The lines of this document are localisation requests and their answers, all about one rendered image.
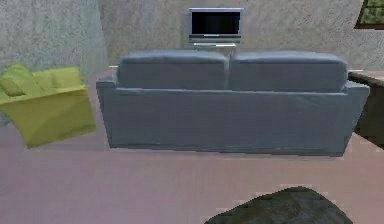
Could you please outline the grey-blue sofa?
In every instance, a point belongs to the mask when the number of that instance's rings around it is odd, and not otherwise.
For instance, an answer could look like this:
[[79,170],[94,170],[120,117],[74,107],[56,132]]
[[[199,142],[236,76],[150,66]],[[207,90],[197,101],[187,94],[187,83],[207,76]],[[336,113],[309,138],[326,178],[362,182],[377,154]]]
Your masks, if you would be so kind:
[[341,156],[370,89],[300,51],[132,52],[96,89],[112,148]]

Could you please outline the silver television set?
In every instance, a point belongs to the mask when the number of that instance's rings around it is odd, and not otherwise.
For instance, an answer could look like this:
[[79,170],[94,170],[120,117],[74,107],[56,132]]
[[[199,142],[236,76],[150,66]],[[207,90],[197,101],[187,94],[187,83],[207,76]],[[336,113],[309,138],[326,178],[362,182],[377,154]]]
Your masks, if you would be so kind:
[[243,8],[189,8],[191,42],[235,42],[242,37]]

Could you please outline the pale television stand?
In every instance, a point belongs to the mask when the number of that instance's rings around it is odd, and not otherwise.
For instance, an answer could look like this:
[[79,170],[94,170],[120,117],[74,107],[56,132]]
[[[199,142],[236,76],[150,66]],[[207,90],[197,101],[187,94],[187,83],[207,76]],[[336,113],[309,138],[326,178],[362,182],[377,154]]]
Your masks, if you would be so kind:
[[223,55],[230,57],[237,49],[235,43],[214,43],[214,42],[195,42],[191,47],[204,55]]

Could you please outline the dark brown side table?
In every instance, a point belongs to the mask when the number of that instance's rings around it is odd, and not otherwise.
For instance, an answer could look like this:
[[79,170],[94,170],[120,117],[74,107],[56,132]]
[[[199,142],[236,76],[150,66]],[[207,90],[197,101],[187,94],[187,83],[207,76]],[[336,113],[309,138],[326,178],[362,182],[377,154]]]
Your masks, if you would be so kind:
[[384,74],[350,72],[348,79],[370,87],[354,132],[384,150]]

